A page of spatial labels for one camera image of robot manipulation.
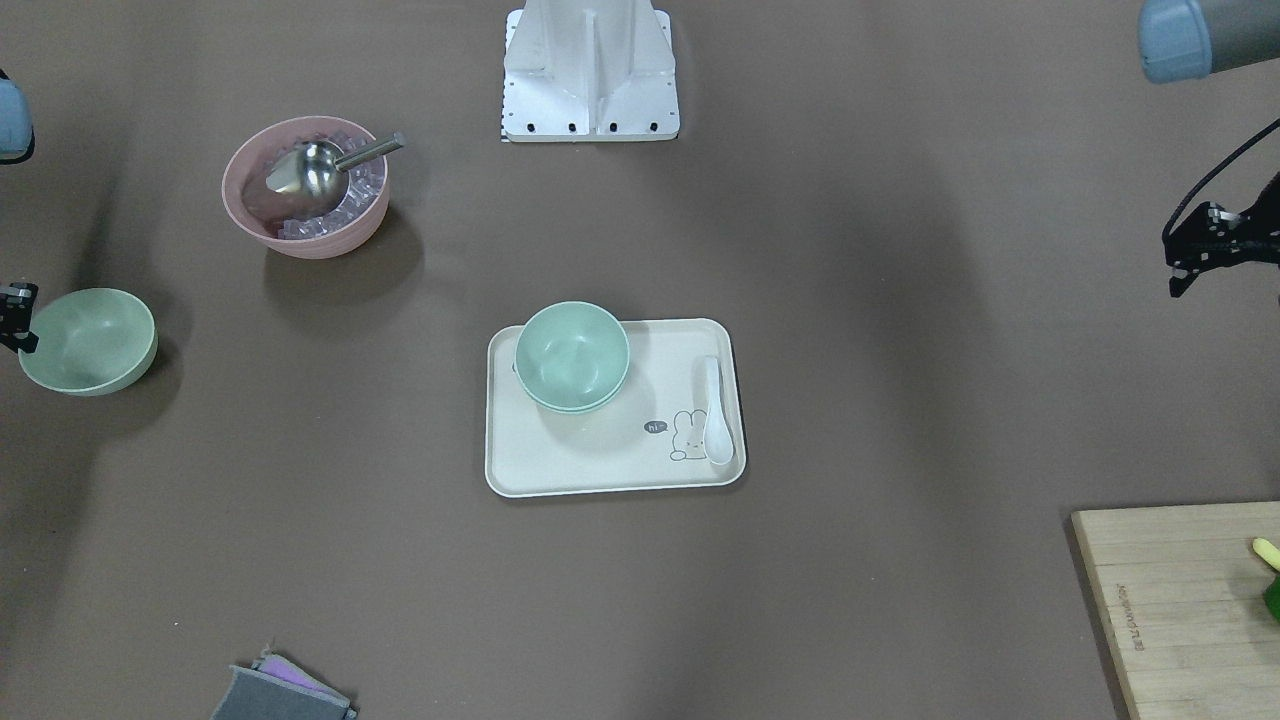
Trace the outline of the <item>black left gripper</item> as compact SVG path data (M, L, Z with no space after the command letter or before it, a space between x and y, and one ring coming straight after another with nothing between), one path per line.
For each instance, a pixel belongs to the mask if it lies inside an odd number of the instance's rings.
M1202 202L1164 237L1171 268L1169 293L1180 299L1206 272L1244 263L1279 264L1277 205L1257 202L1242 214Z

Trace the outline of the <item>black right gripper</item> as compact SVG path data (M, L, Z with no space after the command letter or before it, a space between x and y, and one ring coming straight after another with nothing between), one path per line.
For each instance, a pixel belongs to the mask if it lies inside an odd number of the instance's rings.
M1 287L1 345L15 354L33 354L40 337L29 331L38 286L17 282Z

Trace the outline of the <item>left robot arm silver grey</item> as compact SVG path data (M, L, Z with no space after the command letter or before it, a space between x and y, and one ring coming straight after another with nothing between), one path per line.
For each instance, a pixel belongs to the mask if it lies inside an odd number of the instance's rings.
M1203 79L1279 56L1276 1L1146 1L1137 26L1140 67L1153 85ZM1252 135L1185 193L1161 229L1167 291L1180 299L1204 273L1245 263L1279 263L1279 178L1243 211L1192 201L1244 152L1277 132Z

